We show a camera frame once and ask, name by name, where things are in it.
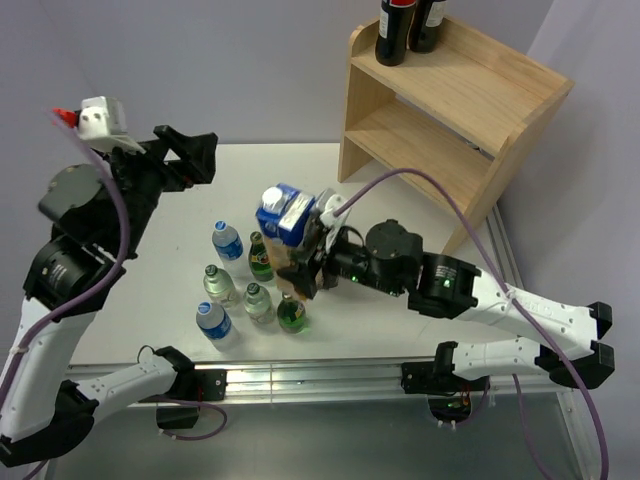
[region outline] white table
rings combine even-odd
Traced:
[[[138,248],[139,258],[127,262],[127,274],[83,336],[72,364],[132,363],[144,344],[172,345],[196,362],[253,362],[424,357],[447,340],[510,338],[491,327],[418,315],[407,309],[406,295],[392,298],[341,280],[338,288],[320,292],[307,304],[310,328],[298,335],[277,326],[258,330],[240,307],[231,314],[242,343],[225,353],[209,343],[195,324],[195,310],[207,299],[204,267],[218,261],[211,244],[215,221],[235,226],[248,246],[267,187],[285,182],[316,194],[332,187],[349,197],[386,171],[371,162],[340,184],[338,151],[336,144],[219,146],[212,185],[163,194]],[[422,235],[424,250],[434,252],[441,251],[457,222],[399,178],[386,180],[361,199],[348,223],[365,235],[388,218]],[[493,254],[486,226],[479,234]],[[486,268],[471,242],[457,256]],[[244,289],[246,283],[238,287]],[[275,288],[271,291],[274,302],[279,301]]]

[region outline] blue carton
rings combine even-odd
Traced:
[[[267,189],[256,212],[262,235],[274,244],[297,247],[314,204],[313,195],[284,183]]]

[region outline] shelf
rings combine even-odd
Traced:
[[[493,156],[543,101],[445,44],[428,55],[408,51],[391,68],[378,63],[374,48],[352,64]]]
[[[358,122],[345,136],[391,168],[428,172],[462,211],[470,204],[491,162],[426,115],[394,100]],[[429,182],[402,176],[449,213],[453,210]]]

